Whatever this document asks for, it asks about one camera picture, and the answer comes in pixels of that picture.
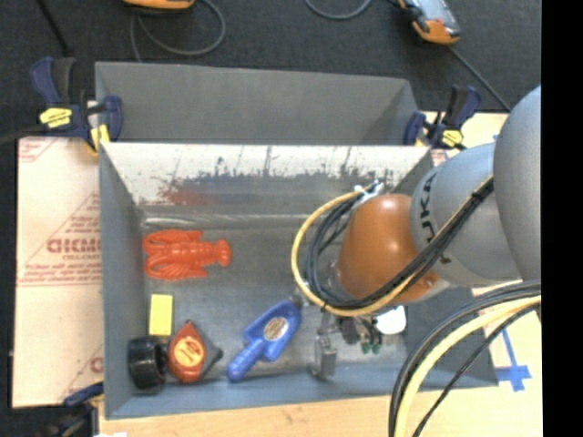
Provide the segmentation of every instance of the blue clamp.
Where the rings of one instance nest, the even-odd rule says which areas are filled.
[[[101,138],[116,140],[123,125],[121,98],[105,96],[96,106],[85,108],[69,102],[68,83],[74,58],[55,60],[47,56],[37,61],[30,69],[30,81],[35,92],[46,103],[39,116],[44,132],[48,136],[80,137],[95,151]],[[99,126],[88,122],[91,115],[99,115]]]
[[[423,112],[417,110],[413,113],[405,128],[404,144],[411,146],[421,138],[422,142],[428,143],[432,148],[464,149],[462,126],[474,115],[481,102],[482,97],[475,88],[453,86],[443,117],[438,112],[434,122],[428,123]]]

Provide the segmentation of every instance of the red toy lobster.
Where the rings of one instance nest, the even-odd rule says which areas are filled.
[[[147,235],[142,246],[148,254],[144,270],[154,279],[178,281],[205,277],[202,266],[230,264],[231,250],[225,239],[216,243],[200,241],[202,231],[164,229]]]

